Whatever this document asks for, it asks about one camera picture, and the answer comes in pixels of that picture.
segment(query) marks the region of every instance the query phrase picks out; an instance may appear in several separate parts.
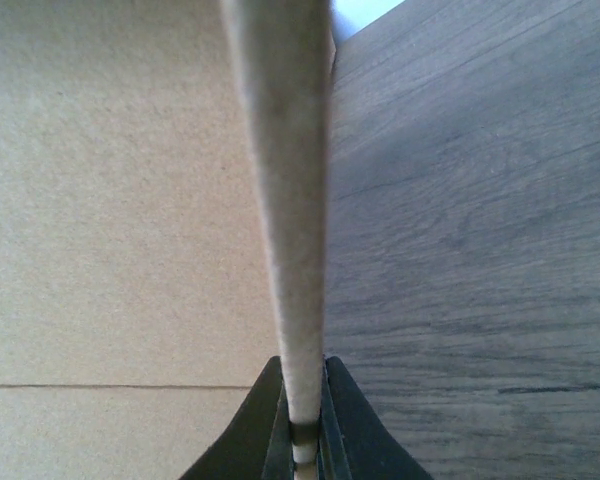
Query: brown cardboard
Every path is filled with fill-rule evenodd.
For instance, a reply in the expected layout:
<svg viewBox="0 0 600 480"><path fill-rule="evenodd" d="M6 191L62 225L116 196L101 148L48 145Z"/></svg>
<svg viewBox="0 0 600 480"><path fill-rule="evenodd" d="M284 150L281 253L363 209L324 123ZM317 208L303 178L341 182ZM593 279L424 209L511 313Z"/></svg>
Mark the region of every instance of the brown cardboard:
<svg viewBox="0 0 600 480"><path fill-rule="evenodd" d="M0 2L0 384L251 385L254 198L215 1Z"/></svg>
<svg viewBox="0 0 600 480"><path fill-rule="evenodd" d="M0 480L179 478L246 392L0 390Z"/></svg>

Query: wooden panel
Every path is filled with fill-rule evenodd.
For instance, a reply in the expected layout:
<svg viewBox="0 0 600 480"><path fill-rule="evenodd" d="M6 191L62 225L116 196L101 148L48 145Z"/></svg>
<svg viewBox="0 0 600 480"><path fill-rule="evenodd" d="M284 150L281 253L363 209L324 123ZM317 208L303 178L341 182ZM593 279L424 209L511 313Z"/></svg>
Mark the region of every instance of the wooden panel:
<svg viewBox="0 0 600 480"><path fill-rule="evenodd" d="M327 347L438 478L600 478L600 1L338 49Z"/></svg>

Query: wood grain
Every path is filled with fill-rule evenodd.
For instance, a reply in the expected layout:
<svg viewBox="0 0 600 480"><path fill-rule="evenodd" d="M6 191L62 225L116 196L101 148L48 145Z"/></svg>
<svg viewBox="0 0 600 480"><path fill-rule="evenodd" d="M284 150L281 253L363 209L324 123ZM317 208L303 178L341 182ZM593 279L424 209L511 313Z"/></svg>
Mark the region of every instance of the wood grain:
<svg viewBox="0 0 600 480"><path fill-rule="evenodd" d="M326 345L437 478L600 479L600 1L338 49Z"/></svg>

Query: gray wood grain surface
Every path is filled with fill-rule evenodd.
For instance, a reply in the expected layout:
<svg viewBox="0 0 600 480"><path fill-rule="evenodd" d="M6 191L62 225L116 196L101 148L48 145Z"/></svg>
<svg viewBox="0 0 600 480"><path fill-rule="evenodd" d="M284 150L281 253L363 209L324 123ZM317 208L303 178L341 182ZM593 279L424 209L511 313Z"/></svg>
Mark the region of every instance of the gray wood grain surface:
<svg viewBox="0 0 600 480"><path fill-rule="evenodd" d="M600 1L339 47L327 349L437 478L600 479Z"/></svg>

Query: cardboard surface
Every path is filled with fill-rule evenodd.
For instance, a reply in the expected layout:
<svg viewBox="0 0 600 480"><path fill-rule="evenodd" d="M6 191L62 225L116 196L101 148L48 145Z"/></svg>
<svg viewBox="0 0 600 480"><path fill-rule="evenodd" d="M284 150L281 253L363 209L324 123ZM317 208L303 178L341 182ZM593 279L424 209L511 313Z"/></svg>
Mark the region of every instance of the cardboard surface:
<svg viewBox="0 0 600 480"><path fill-rule="evenodd" d="M249 386L276 353L217 9L0 2L0 384Z"/></svg>
<svg viewBox="0 0 600 480"><path fill-rule="evenodd" d="M0 390L0 480L179 478L246 393Z"/></svg>

